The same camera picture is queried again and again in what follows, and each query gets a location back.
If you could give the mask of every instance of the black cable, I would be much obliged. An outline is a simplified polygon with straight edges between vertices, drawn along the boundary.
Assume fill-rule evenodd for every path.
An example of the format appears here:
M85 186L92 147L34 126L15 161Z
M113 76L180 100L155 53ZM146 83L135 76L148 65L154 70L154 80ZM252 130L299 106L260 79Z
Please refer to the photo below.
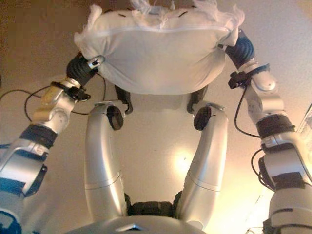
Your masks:
M263 186L265 186L265 187L267 187L268 189L270 189L270 190L273 191L273 189L263 181L263 178L262 178L262 176L261 176L261 172L258 173L258 172L255 170L255 168L254 168L254 157L255 157L260 151L262 151L262 149L257 150L257 151L253 154L253 156L252 156L252 159L251 159L252 169L253 169L253 172L257 175L260 184L262 184Z
M255 234L255 232L253 230L250 230L250 228L246 231L245 234L249 234L249 233Z
M252 160L251 160L253 172L257 175L257 177L259 177L259 173L258 173L258 172L255 170L255 168L254 168L254 157L255 157L260 151L262 151L262 149L257 150L257 151L253 154Z
M238 127L238 125L237 125L237 116L238 116L239 109L240 109L240 106L241 106L241 104L242 104L242 101L243 101L243 98L244 98L244 96L245 96L246 91L247 91L247 88L245 88L245 90L244 90L244 92L243 92L243 94L242 94L242 97L240 98L240 101L239 101L239 103L238 103L238 106L237 106L237 109L236 109L236 113L235 113L235 117L234 117L234 126L235 126L235 128L236 128L238 131L240 131L240 132L243 133L243 134L246 134L246 135L251 136L251 137L260 138L260 136L257 136L257 135L254 135L254 134L250 134L250 133L246 133L245 131L241 130L241 129Z
M103 79L103 82L104 82L104 94L103 94L103 98L102 98L102 101L104 101L104 100L105 100L105 95L106 95L106 81L105 81L105 78L104 78L103 76L101 76L101 74L99 74L99 73L97 73L97 74ZM27 102L28 102L28 100L29 100L32 96L35 96L35 97L40 98L40 96L35 95L35 94L38 93L38 92L40 92L40 91L43 90L43 89L48 88L48 87L50 87L50 86L45 86L45 87L43 87L43 88L41 88L41 89L38 89L37 91L35 91L35 92L33 92L33 93L30 93L30 92L24 90L25 92L27 92L27 93L30 94L30 95L27 97L27 99L25 100L25 103L24 103L24 112L25 112L25 115L26 115L26 117L28 118L29 121L32 121L32 120L31 120L31 118L29 117L29 115L28 115L28 113L27 113ZM89 114L89 112L88 112L88 113L82 113L82 112L77 112L77 111L72 111L72 113L77 114L77 115L84 115L84 116L86 116L86 115Z
M106 81L105 81L105 78L104 78L103 76L101 76L101 74L98 73L98 75L103 79L103 82L104 82L104 94L103 94L103 98L102 98L102 101L104 101L104 100L105 100L105 95L106 95ZM13 90L10 90L10 91L5 92L4 94L2 94L2 95L0 96L0 101L1 101L1 99L2 99L5 95L7 95L7 94L9 94L9 93L12 93L12 92L16 92L16 91L20 91L20 92L24 92L24 93L29 94L29 96L26 98L26 100L25 100L25 102L24 102L24 113L25 113L27 119L28 119L29 121L31 121L31 118L29 117L29 115L28 115L28 113L27 113L27 103L28 103L28 100L29 100L31 97L41 98L41 96L36 95L36 93L38 93L38 92L40 92L41 90L44 90L44 89L46 89L46 88L48 88L48 87L50 87L50 86L45 86L45 87L43 87L43 88L41 88L41 89L36 90L36 91L33 92L33 93L31 93L31 92L29 92L29 91L27 91L27 90L23 90L23 89L13 89ZM78 114L78 115L88 115L88 114L89 114L89 113L82 113L82 112L77 112L77 111L72 111L72 113Z
M27 91L27 90L23 90L23 89L13 89L13 90L10 90L10 91L5 92L4 94L2 94L2 95L0 96L0 101L1 101L1 99L2 99L5 95L7 95L7 94L9 94L9 93L11 93L11 92L16 92L16 91L24 92L24 93L27 93L27 94L32 94L31 92L29 92L29 91Z
M29 100L32 96L34 96L36 93L40 92L41 90L47 89L47 88L49 88L49 87L50 87L50 86L48 85L48 86L45 86L45 87L43 87L43 88L41 88L41 89L38 89L37 91L31 93L31 94L26 98L26 100L25 100L25 102L24 102L24 113L25 113L26 117L28 118L28 120L29 120L30 122L31 122L32 120L31 120L31 118L29 117L29 115L28 115L28 113L27 113L27 102L28 102L28 100Z
M104 78L100 73L97 73L97 74L103 79L103 82L104 82L104 94L103 94L102 101L105 101L105 96L106 96L106 80L105 80L105 78Z

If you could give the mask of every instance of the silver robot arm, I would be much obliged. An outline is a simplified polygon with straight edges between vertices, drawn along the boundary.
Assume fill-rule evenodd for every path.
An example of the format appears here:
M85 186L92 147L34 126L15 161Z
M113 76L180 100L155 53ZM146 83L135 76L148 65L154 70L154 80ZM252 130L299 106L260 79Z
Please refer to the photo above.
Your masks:
M259 160L260 180L275 191L265 234L312 233L312 162L308 150L284 110L269 66L254 60L252 43L242 31L235 47L224 48L239 73L231 88L245 87L248 113L257 126L265 155Z
M47 172L43 164L59 133L69 123L70 112L78 101L90 98L83 86L104 62L99 56L87 61L78 54L67 66L67 77L52 82L43 95L28 128L0 158L0 221L9 233L20 229L23 199L36 193Z

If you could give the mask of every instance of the black bracket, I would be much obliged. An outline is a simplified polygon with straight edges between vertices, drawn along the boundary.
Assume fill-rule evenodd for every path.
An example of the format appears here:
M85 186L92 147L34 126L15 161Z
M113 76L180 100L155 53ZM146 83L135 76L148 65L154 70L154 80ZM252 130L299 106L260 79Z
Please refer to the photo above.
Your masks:
M59 82L52 82L51 83L52 86L61 88L62 90L64 90L65 93L67 93L73 100L75 101L86 101L90 99L90 95L86 94L85 91L86 89L84 89L83 87L81 88L77 88L75 86L68 88L65 85L62 85Z
M257 67L255 69L253 69L252 71L250 71L249 73L245 73L245 72L233 72L231 73L231 79L229 81L229 87L231 89L235 89L237 87L246 87L248 84L250 84L250 80L252 79L252 76L255 74L258 74L260 72L263 71L269 71L270 70L270 65L264 65L261 67Z

